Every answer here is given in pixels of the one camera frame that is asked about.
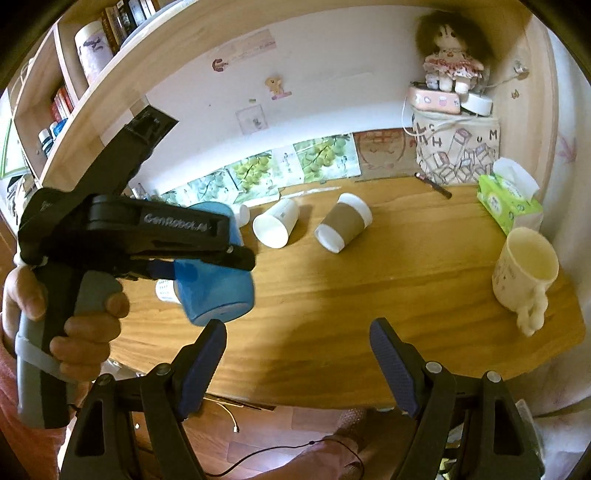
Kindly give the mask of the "person's left hand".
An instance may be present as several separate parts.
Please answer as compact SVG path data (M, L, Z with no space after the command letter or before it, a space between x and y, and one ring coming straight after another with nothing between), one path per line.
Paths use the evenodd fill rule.
M100 374L109 358L110 342L121 332L120 320L129 312L125 294L111 295L101 311L69 318L63 336L50 342L51 354L60 362L60 371L79 382L89 382ZM15 354L15 336L20 317L40 321L46 313L45 291L28 267L17 267L4 283L2 341L10 355Z

